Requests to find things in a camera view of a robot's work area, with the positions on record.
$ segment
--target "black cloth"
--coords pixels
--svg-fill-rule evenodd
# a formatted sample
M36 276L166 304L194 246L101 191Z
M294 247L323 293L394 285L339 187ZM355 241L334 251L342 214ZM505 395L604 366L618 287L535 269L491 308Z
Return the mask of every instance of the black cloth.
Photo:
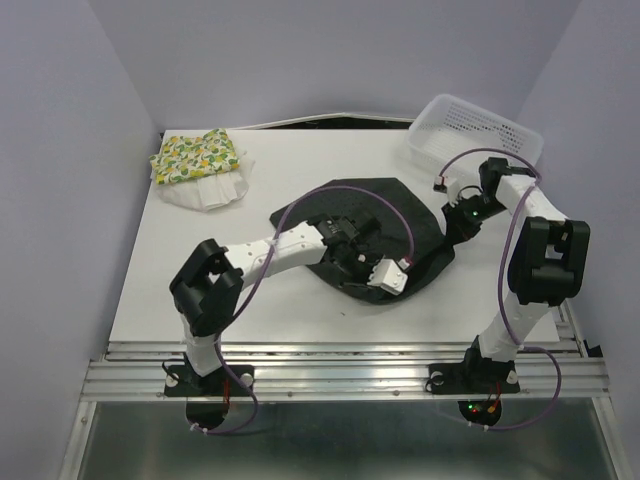
M339 288L341 274L336 266L328 262L309 266L313 273L332 287L369 303L392 303L407 298L427 286L454 259L453 248L445 243L445 237L440 231L436 217L397 178L352 178L333 180L325 186L329 185L350 185L380 195L402 213L413 231L415 241L412 266L407 271L407 285L400 295L394 296L382 289L366 290L349 286ZM287 206L271 214L269 220L274 227L286 208ZM384 254L387 258L396 260L407 255L409 241L402 222L389 207L361 192L332 190L316 193L296 205L284 228L293 228L319 214L349 218L350 214L358 210L373 214L382 225L380 234L368 241L369 251Z

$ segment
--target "floral fabric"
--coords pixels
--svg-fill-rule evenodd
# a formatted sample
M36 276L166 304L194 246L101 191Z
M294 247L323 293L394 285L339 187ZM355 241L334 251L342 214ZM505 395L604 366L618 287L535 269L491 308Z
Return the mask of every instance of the floral fabric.
M171 137L149 161L158 185L226 173L239 167L233 143L223 128L202 137Z

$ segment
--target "white tabletop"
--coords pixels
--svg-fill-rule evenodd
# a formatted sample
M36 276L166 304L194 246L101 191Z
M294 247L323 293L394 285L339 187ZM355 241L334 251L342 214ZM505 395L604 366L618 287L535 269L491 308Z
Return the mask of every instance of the white tabletop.
M201 135L206 130L168 131ZM273 233L269 215L333 179L397 177L442 222L446 197L432 177L413 165L404 131L229 130L256 164L244 199L199 213L164 203L152 185L145 205L112 342L174 342L182 324L169 282L202 240L243 243ZM324 284L306 268L266 280L251 306L224 334L232 342L470 342L497 312L498 261L509 221L485 222L472 241L456 247L455 260L430 285L395 305L374 306ZM527 342L558 340L555 310Z

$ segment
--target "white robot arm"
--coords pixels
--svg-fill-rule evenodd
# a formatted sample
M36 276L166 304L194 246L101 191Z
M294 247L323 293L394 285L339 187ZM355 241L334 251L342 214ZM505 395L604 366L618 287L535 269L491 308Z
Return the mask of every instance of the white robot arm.
M442 210L451 244L470 240L484 220L504 210L522 219L521 230L508 263L504 311L476 337L462 363L429 366L437 377L430 385L435 394L490 393L496 384L503 393L518 392L514 360L520 343L550 307L574 297L582 285L589 226L558 211L527 168L489 158L479 173L481 185L473 187L479 193L466 197L456 181L436 178L434 189L449 197Z
M352 285L402 293L407 282L403 268L408 264L363 255L359 245L379 224L369 218L358 225L361 228L344 217L322 216L283 232L275 244L271 239L226 247L214 240L201 243L170 287L184 326L187 359L195 373L205 377L220 368L214 344L235 319L240 292L258 279L330 261L341 264ZM272 245L274 255L264 270Z

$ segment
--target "white plastic basket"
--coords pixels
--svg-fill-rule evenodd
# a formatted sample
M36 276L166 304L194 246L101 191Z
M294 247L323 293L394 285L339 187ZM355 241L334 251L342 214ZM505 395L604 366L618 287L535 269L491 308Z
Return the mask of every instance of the white plastic basket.
M452 95L438 95L409 127L406 142L412 159L437 175L465 150L492 147L516 153L535 164L543 140L536 132ZM472 153L447 170L462 184L479 182L478 167L491 153Z

